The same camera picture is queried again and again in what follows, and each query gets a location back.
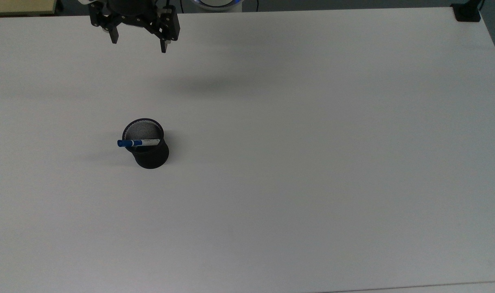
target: white table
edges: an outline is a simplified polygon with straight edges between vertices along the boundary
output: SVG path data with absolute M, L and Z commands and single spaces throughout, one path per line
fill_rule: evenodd
M 0 19 L 0 293 L 495 282 L 495 48 L 451 8 Z M 171 156 L 117 148 L 152 118 Z

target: robotic arm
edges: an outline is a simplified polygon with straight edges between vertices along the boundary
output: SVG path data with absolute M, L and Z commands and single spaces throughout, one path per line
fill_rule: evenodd
M 140 26 L 160 40 L 160 49 L 166 52 L 171 41 L 179 39 L 179 19 L 175 6 L 169 0 L 162 8 L 156 6 L 158 0 L 78 0 L 89 7 L 90 21 L 93 26 L 101 26 L 110 34 L 112 43 L 119 38 L 117 26 L 121 23 Z M 104 6 L 110 11 L 103 15 Z

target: marker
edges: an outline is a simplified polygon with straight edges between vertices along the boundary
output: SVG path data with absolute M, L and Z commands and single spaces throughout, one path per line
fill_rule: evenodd
M 121 140 L 117 141 L 119 147 L 150 147 L 152 145 L 158 145 L 160 139 L 134 139 L 134 140 Z

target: black mesh pen holder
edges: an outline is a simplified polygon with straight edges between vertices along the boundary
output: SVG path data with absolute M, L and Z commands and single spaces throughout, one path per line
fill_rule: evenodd
M 132 153 L 138 165 L 143 168 L 158 168 L 168 159 L 169 150 L 164 141 L 164 130 L 155 120 L 142 118 L 132 121 L 123 131 L 123 139 L 160 139 L 158 145 L 126 147 Z

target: metal mesh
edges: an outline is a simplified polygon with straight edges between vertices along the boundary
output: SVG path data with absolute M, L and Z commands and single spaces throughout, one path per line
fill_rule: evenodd
M 159 127 L 150 120 L 140 120 L 131 124 L 125 131 L 125 139 L 158 139 Z

